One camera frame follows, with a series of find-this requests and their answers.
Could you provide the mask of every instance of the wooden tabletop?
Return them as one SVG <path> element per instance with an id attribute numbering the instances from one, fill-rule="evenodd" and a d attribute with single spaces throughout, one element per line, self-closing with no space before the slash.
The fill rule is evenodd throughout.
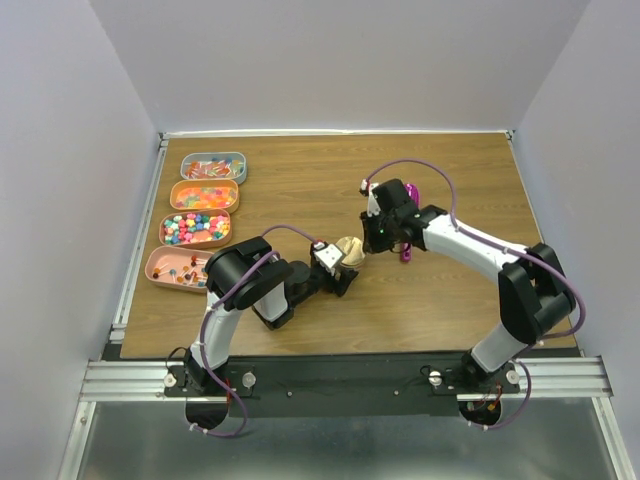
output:
<path id="1" fill-rule="evenodd" d="M 366 200 L 361 180 L 400 157 L 429 159 L 458 189 L 458 217 L 512 242 L 539 241 L 536 226 L 502 134 L 339 135 L 172 139 L 158 186 L 142 258 L 160 246 L 158 225 L 172 213 L 169 192 L 182 159 L 194 152 L 239 151 L 248 159 L 240 207 L 232 214 L 231 243 L 289 223 L 328 241 L 362 238 L 358 215 Z M 404 164 L 375 180 L 400 178 L 418 186 L 421 205 L 449 208 L 447 184 L 425 167 Z M 279 230 L 267 236 L 286 260 L 308 261 L 309 243 Z M 205 296 L 158 287 L 138 272 L 123 358 L 165 357 L 196 337 Z M 250 310 L 233 338 L 236 355 L 324 354 L 467 349 L 499 321 L 497 287 L 457 262 L 414 251 L 408 264 L 397 254 L 368 256 L 342 298 L 320 293 L 295 310 L 282 329 L 269 331 Z M 558 329 L 566 329 L 562 322 Z M 574 346 L 573 337 L 546 346 Z"/>

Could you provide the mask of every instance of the purple object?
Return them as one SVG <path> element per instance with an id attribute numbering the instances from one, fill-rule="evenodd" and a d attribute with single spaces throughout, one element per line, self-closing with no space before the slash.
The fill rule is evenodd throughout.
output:
<path id="1" fill-rule="evenodd" d="M 418 187 L 416 187 L 413 183 L 407 183 L 404 188 L 407 189 L 407 193 L 411 200 L 413 200 L 418 207 L 420 207 L 420 192 L 418 191 Z M 408 243 L 402 244 L 402 253 L 400 254 L 401 262 L 408 262 L 411 260 L 411 245 Z"/>

